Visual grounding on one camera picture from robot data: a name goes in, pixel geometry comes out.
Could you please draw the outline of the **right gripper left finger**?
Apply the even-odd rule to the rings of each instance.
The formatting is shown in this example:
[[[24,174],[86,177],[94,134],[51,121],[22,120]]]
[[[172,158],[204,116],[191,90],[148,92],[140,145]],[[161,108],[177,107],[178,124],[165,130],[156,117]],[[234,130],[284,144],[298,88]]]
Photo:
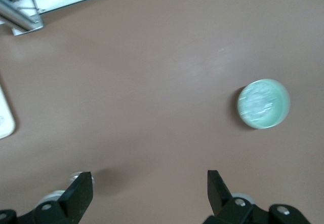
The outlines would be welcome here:
[[[66,190],[46,195],[24,215],[18,216],[13,209],[0,210],[0,224],[79,224],[92,199],[92,174],[79,172]]]

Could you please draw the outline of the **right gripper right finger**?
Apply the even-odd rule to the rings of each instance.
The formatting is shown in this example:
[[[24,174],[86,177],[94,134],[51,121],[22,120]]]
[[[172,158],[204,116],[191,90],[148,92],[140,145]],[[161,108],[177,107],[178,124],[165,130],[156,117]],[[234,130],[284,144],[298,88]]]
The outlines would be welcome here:
[[[213,215],[204,224],[311,224],[293,206],[273,204],[265,211],[246,197],[233,196],[217,170],[209,170],[207,180]]]

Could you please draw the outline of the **clear ice cubes pile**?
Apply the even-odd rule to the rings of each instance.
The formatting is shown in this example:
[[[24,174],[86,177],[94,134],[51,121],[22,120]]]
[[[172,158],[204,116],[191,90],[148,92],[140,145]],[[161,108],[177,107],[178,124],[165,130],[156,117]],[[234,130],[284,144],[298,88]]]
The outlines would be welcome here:
[[[255,82],[245,87],[239,95],[237,108],[241,118],[255,123],[268,116],[275,106],[277,95],[272,85]]]

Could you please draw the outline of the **cream rabbit print tray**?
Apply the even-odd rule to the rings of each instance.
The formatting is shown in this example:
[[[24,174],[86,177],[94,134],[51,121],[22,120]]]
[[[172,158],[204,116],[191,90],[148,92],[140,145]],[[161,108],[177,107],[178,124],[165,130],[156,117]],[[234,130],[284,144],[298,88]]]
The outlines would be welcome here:
[[[0,139],[14,133],[16,122],[0,82]]]

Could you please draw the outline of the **pale green ceramic bowl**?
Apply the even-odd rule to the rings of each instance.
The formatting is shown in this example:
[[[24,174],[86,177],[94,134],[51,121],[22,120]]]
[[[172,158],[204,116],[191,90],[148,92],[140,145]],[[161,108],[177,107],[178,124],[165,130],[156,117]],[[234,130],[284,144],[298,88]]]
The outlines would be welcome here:
[[[290,96],[289,96],[286,88],[280,82],[278,82],[276,80],[261,79],[261,80],[254,81],[252,83],[255,83],[255,82],[265,82],[265,83],[268,83],[273,86],[274,91],[277,95],[277,101],[275,103],[273,111],[268,116],[266,116],[264,119],[262,119],[260,121],[257,121],[255,123],[248,123],[248,122],[244,121],[241,118],[241,116],[239,115],[237,103],[236,103],[238,115],[246,125],[254,128],[254,129],[272,128],[272,127],[280,124],[287,117],[289,110],[290,110],[290,105],[291,105]]]

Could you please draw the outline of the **brown table cover mat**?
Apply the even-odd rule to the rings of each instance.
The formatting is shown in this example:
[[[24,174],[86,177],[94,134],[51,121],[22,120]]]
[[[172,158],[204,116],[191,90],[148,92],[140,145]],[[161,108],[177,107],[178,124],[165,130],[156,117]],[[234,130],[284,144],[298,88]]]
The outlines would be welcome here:
[[[0,209],[29,212],[90,171],[80,224],[201,224],[207,171],[267,209],[324,224],[324,0],[89,0],[22,36],[0,26],[17,122],[0,140]],[[290,96],[254,129],[236,103],[272,79]]]

